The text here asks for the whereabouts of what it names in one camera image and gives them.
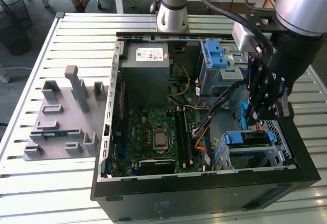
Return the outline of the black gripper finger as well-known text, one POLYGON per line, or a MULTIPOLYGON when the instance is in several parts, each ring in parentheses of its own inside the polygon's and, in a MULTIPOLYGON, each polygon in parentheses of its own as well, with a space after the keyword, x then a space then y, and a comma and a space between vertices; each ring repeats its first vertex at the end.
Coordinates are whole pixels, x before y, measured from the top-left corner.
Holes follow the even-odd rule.
POLYGON ((255 124, 259 119, 256 110, 260 104, 271 103, 269 100, 269 85, 271 78, 270 71, 263 62, 263 57, 259 54, 248 54, 248 69, 247 69, 247 90, 248 108, 245 112, 247 124, 255 124))
POLYGON ((259 119, 277 119, 282 115, 282 105, 279 102, 260 104, 256 114, 259 119))

